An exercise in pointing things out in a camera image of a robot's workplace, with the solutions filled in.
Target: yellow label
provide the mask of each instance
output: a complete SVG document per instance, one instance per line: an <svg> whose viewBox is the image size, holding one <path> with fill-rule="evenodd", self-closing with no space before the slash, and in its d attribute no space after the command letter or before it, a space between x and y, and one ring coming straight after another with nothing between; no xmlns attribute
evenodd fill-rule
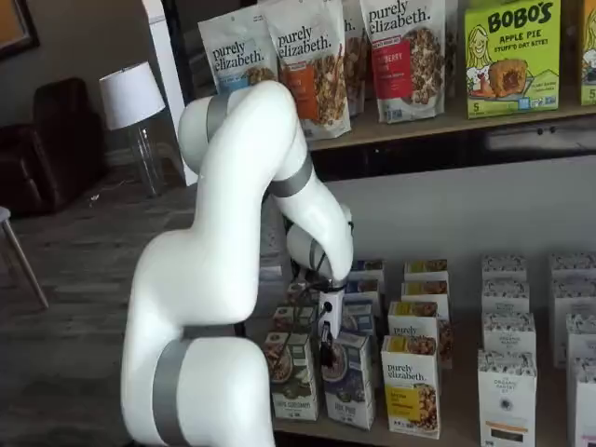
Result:
<svg viewBox="0 0 596 447"><path fill-rule="evenodd" d="M406 337L391 337L389 340L389 352L406 352L408 339Z"/></svg>
<svg viewBox="0 0 596 447"><path fill-rule="evenodd" d="M409 421L420 421L420 401L418 390L413 388L385 387L387 414Z"/></svg>

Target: wooden shelf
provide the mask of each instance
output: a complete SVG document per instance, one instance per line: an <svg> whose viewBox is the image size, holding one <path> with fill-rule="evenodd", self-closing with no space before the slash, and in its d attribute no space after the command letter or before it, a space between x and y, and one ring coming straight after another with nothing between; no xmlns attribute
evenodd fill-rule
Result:
<svg viewBox="0 0 596 447"><path fill-rule="evenodd" d="M538 328L548 333L545 324ZM377 415L372 429L364 431L332 421L321 408L316 423L283 421L274 418L274 430L386 447L478 447L479 404L477 351L481 345L480 316L467 320L467 325L454 328L455 351L452 371L443 374L440 396L441 435L439 440L392 433L388 430L385 398L377 393ZM566 445L565 374L549 365L547 346L538 348L538 396L536 408L536 447Z"/></svg>
<svg viewBox="0 0 596 447"><path fill-rule="evenodd" d="M592 114L596 114L596 106L581 106L577 88L572 87L561 89L558 110L477 119L467 119L464 95L461 96L461 99L445 104L445 113L442 115L399 124L379 123L376 101L368 101L365 104L364 113L352 120L350 132L333 140L312 142L309 147L311 151L319 151L370 142L388 142L462 130L486 129Z"/></svg>

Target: orange label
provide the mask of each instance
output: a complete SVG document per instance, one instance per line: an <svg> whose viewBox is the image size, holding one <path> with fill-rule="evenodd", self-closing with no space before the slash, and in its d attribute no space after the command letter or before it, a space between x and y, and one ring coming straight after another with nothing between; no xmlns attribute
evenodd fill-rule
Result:
<svg viewBox="0 0 596 447"><path fill-rule="evenodd" d="M318 119L315 93L315 68L310 64L296 64L284 69L284 84L296 101L300 119Z"/></svg>

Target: gray wood floor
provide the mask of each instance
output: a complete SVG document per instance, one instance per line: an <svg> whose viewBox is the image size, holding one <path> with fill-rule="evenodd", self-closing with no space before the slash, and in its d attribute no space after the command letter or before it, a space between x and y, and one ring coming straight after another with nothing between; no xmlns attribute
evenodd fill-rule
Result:
<svg viewBox="0 0 596 447"><path fill-rule="evenodd" d="M39 311L24 281L15 283L0 261L0 445L116 446L129 440L119 374L134 267L151 238L190 226L196 190L177 187L147 199L140 184L122 183L128 178L134 174L115 172L65 211L12 222L50 308ZM267 213L270 222L275 211L265 207ZM265 226L262 232L262 255L273 266L248 322L257 339L282 297L278 247L270 240L275 231Z"/></svg>

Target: bobo's apple pie box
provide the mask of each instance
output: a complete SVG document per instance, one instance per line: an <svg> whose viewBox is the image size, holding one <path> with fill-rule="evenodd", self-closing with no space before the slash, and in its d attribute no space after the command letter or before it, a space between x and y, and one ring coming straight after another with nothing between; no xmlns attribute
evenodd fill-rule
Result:
<svg viewBox="0 0 596 447"><path fill-rule="evenodd" d="M467 117L559 108L561 0L466 11Z"/></svg>

